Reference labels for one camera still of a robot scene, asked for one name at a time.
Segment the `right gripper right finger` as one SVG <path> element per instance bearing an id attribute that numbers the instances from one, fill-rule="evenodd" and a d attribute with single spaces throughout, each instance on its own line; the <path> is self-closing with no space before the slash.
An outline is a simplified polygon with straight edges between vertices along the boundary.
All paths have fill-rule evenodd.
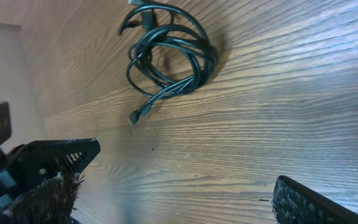
<path id="1" fill-rule="evenodd" d="M 285 176 L 278 176 L 272 210 L 280 224 L 358 224 L 358 214 Z"/>

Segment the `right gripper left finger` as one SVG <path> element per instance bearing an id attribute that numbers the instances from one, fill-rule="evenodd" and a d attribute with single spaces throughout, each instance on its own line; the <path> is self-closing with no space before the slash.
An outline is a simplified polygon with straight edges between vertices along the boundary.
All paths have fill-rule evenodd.
<path id="1" fill-rule="evenodd" d="M 76 223 L 71 215 L 97 139 L 33 141 L 0 149 L 0 223 Z"/>

